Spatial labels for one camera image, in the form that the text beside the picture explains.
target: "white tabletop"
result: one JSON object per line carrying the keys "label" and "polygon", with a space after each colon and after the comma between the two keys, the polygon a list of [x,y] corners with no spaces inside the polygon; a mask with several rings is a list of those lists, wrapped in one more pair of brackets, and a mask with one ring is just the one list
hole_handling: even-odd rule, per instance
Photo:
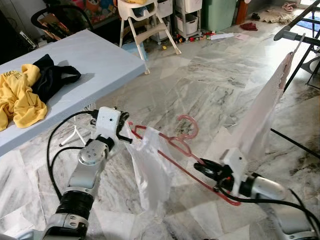
{"label": "white tabletop", "polygon": [[65,85],[47,102],[45,119],[27,128],[17,128],[11,121],[8,128],[0,132],[0,156],[145,71],[140,58],[83,30],[0,65],[0,74],[11,70],[21,71],[22,64],[32,64],[45,54],[50,55],[55,65],[71,65],[82,76],[77,82]]}

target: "green trash bin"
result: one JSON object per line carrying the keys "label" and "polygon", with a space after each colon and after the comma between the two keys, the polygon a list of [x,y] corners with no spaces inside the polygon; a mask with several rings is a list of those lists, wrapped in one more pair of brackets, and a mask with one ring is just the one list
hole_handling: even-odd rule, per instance
{"label": "green trash bin", "polygon": [[202,28],[220,31],[232,25],[237,0],[203,0]]}

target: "black cloth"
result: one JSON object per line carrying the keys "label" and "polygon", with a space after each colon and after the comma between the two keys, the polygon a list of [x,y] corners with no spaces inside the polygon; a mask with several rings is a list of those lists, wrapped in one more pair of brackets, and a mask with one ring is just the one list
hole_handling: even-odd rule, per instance
{"label": "black cloth", "polygon": [[[44,103],[64,85],[74,83],[81,77],[81,73],[73,66],[55,66],[49,54],[44,55],[33,65],[40,69],[41,77],[31,87],[32,92],[37,94]],[[72,76],[62,78],[62,74]]]}

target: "high chair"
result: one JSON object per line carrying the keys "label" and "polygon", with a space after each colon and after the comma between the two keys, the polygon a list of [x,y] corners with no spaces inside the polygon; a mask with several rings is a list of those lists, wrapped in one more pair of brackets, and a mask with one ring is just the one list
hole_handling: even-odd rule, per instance
{"label": "high chair", "polygon": [[[141,8],[144,6],[148,6],[149,10],[145,9],[143,11],[142,16],[136,16],[133,9]],[[160,17],[160,15],[157,12],[158,11],[157,0],[147,0],[145,4],[128,3],[125,0],[118,0],[118,10],[119,10],[120,17],[122,18],[121,19],[121,31],[120,31],[120,44],[119,44],[120,48],[122,47],[122,43],[123,43],[125,21],[128,20],[136,47],[138,48],[138,52],[139,52],[139,55],[142,60],[145,60],[145,58],[142,53],[140,43],[142,43],[144,40],[146,40],[150,36],[152,36],[158,32],[161,32],[161,31],[165,31],[172,46],[175,49],[175,53],[177,55],[181,54],[181,51],[178,49],[175,41],[173,40],[172,36],[170,35],[170,32],[168,31],[164,21],[162,20],[162,18]],[[160,23],[158,25],[156,25],[155,27],[137,35],[131,18],[133,18],[136,21],[142,21],[142,20],[147,19],[152,16],[154,18],[156,16],[159,19]],[[150,70],[148,69],[146,62],[144,62],[144,65],[145,65],[145,72],[144,73],[146,75],[150,74]]]}

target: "clothes drying rack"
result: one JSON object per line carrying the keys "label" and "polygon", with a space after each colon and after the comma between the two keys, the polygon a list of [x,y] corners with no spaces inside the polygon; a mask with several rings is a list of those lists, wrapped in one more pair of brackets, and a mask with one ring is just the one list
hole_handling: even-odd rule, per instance
{"label": "clothes drying rack", "polygon": [[[317,50],[317,47],[320,47],[320,39],[319,39],[320,30],[315,31],[315,24],[320,25],[320,21],[315,20],[315,12],[320,12],[320,7],[317,7],[317,5],[319,5],[319,4],[320,4],[320,0],[316,0],[313,4],[311,4],[308,8],[306,8],[299,16],[297,16],[291,23],[284,26],[273,38],[274,41],[278,41],[281,38],[289,39],[292,41],[301,41],[301,39],[302,39],[302,42],[310,44],[308,49],[306,50],[305,54],[303,55],[302,59],[300,60],[299,64],[297,65],[297,67],[293,71],[292,75],[290,76],[289,80],[286,82],[283,92],[285,92],[287,90],[287,88],[289,87],[292,80],[295,78],[299,69],[304,69],[305,71],[307,71],[308,73],[311,74],[309,80],[306,82],[306,85],[311,86],[316,89],[320,89],[319,87],[310,84],[311,79],[314,77],[314,75],[317,74],[317,72],[320,69],[320,61],[318,62],[318,64],[316,65],[316,67],[313,71],[310,69],[310,66],[314,61],[320,60],[320,56],[316,56],[315,58],[311,59],[310,61],[304,63],[304,61],[306,60],[306,58],[310,52],[319,53],[319,50]],[[310,12],[312,13],[312,19],[305,18],[305,16]],[[295,26],[299,21],[305,21],[305,22],[312,23],[312,37],[307,37],[307,36],[303,37],[302,35],[299,35],[295,32],[290,31],[291,28],[293,26]],[[294,145],[298,146],[299,148],[305,150],[309,154],[320,159],[320,155],[318,153],[316,153],[316,152],[312,151],[311,149],[303,146],[302,144],[294,141],[290,137],[282,134],[281,132],[274,130],[273,128],[271,128],[271,131],[274,132],[275,134],[281,136],[282,138],[288,140],[289,142],[293,143]]]}

